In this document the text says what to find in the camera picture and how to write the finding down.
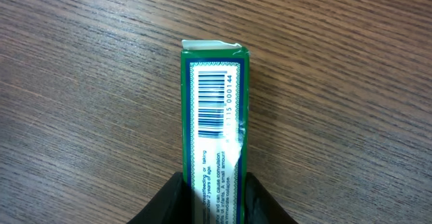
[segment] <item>wooden surface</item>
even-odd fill
[[[182,170],[180,40],[251,53],[299,223],[432,223],[432,0],[0,0],[0,222],[125,223]]]

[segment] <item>small rectangular box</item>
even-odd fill
[[[249,52],[239,44],[183,40],[184,181],[195,224],[243,224]]]

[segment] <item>brown wood grain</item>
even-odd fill
[[[125,223],[182,170],[180,40],[251,51],[299,223],[432,223],[432,0],[0,0],[0,222]]]

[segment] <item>white label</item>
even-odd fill
[[[195,224],[234,224],[237,208],[238,63],[191,64]]]

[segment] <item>decorative patterned border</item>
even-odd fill
[[[239,118],[239,110],[240,110],[240,64],[237,62],[226,62],[226,61],[214,61],[214,62],[192,62],[190,63],[190,85],[189,88],[191,88],[190,90],[190,157],[191,157],[191,162],[190,162],[190,176],[191,176],[191,188],[192,188],[192,195],[193,192],[195,191],[195,172],[194,172],[194,168],[195,168],[195,154],[194,154],[194,90],[192,85],[194,85],[194,67],[196,66],[200,66],[200,65],[205,65],[205,66],[212,66],[212,65],[235,65],[237,67],[237,74],[236,74],[236,92],[237,92],[237,97],[236,97],[236,119]],[[234,212],[233,212],[233,223],[236,223],[236,218],[237,218],[237,191],[238,191],[238,163],[236,163],[236,166],[234,167]]]

